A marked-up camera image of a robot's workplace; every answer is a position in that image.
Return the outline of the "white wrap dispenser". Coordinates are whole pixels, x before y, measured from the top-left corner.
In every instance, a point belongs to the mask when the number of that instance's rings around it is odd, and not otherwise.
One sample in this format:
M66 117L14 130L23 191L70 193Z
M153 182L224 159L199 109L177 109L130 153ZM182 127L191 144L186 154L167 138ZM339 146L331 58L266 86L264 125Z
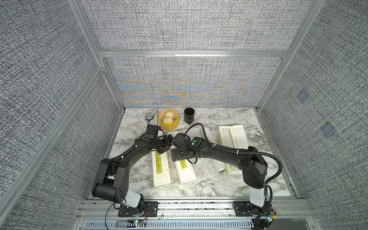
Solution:
M223 137L223 129L224 128L230 128L232 130L232 138L233 138L234 147L229 147L229 148L248 149L249 143L248 143L248 139L247 139L247 136L245 134L245 130L244 130L243 125L219 126L219 128L218 128L218 139L219 139L220 145L226 146L226 145L224 145L224 137ZM242 176L242 172L239 168L237 168L236 166L230 165L228 163L225 163L225 164L226 164L226 171L222 172L222 173L226 173L227 175L233 176L233 177Z
M153 167L153 185L155 187L166 186L171 183L170 170L167 153L159 154L157 151L151 152Z
M172 144L170 147L170 154L172 161L175 164L179 183L186 184L195 181L197 177L191 163L182 158L181 154L177 153L177 150L179 149Z

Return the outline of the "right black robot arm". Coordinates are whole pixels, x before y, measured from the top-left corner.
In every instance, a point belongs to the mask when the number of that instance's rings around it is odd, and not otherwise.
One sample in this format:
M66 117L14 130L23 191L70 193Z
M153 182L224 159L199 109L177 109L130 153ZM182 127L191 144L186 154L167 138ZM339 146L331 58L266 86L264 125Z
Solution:
M269 183L282 173L282 163L274 155L260 152L249 146L247 149L235 149L217 145L207 137L205 127L201 123L190 126L185 133L168 135L175 154L183 159L209 158L236 166L242 171L244 182L249 186L250 196L247 204L248 212L258 218L265 215L272 202L272 188ZM268 157L278 164L277 172L266 179Z

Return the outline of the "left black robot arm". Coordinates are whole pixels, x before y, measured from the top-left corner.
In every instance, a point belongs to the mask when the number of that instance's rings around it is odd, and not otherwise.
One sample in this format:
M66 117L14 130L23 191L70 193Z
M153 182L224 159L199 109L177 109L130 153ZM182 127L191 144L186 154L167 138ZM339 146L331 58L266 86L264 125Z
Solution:
M129 171L142 157L153 150L163 153L170 148L173 137L148 138L142 135L122 154L101 160L92 188L92 196L133 209L139 209L143 196L129 189Z

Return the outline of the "yellow bowl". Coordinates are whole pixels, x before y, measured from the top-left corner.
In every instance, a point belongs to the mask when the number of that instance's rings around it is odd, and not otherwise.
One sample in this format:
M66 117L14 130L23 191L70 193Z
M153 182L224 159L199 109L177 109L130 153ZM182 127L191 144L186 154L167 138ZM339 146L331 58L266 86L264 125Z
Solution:
M174 109L165 109L159 113L159 125L165 130L174 130L179 126L180 116Z

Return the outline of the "small silver lidded jar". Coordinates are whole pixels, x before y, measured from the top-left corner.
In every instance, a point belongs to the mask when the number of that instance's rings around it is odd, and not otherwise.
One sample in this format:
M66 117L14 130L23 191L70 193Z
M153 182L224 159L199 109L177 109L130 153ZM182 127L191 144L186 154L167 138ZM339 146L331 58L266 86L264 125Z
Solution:
M146 113L145 114L145 120L147 122L151 122L153 120L153 118L154 118L154 114L153 113L149 112L149 113Z

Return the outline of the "black cup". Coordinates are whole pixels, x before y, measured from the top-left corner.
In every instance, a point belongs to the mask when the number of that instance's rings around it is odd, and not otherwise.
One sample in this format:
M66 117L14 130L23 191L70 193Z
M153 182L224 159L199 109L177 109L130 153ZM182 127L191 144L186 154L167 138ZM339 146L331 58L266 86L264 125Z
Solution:
M195 117L195 110L193 108L186 108L184 110L184 119L187 124L191 125L194 121L194 117Z

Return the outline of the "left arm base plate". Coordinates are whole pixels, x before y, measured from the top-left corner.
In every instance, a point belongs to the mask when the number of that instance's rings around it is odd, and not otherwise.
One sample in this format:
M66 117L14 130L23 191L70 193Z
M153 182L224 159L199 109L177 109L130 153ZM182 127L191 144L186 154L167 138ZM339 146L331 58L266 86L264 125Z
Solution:
M159 203L156 201L138 204L136 208L121 205L118 211L120 218L142 218L142 217L157 217Z

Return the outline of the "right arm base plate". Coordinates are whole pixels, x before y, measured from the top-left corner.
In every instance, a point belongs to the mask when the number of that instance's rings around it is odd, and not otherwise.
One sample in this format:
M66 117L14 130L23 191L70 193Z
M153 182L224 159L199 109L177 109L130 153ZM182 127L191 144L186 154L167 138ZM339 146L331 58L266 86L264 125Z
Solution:
M234 201L232 207L237 217L258 217L258 216L274 216L276 210L269 204L269 201L264 203L263 207L253 205L249 201Z

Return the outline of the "aluminium front rail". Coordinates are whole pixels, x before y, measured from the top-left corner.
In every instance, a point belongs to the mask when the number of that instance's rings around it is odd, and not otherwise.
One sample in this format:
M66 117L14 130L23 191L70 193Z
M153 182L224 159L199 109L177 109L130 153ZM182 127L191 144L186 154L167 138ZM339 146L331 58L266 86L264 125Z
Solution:
M321 230L319 218L305 199L274 197L274 216L237 217L234 201L245 197L147 198L159 203L157 217L120 218L120 206L104 200L85 200L77 214L74 230Z

